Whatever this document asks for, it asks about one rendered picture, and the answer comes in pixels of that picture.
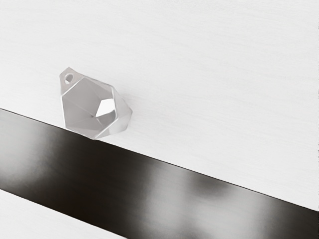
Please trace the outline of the white faceted mug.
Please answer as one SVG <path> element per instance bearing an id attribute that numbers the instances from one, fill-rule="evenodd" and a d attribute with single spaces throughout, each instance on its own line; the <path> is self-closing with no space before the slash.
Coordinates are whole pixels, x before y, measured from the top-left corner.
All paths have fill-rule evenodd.
<path id="1" fill-rule="evenodd" d="M 113 86 L 70 67 L 59 78 L 67 129 L 94 140 L 127 129 L 133 111 Z"/>

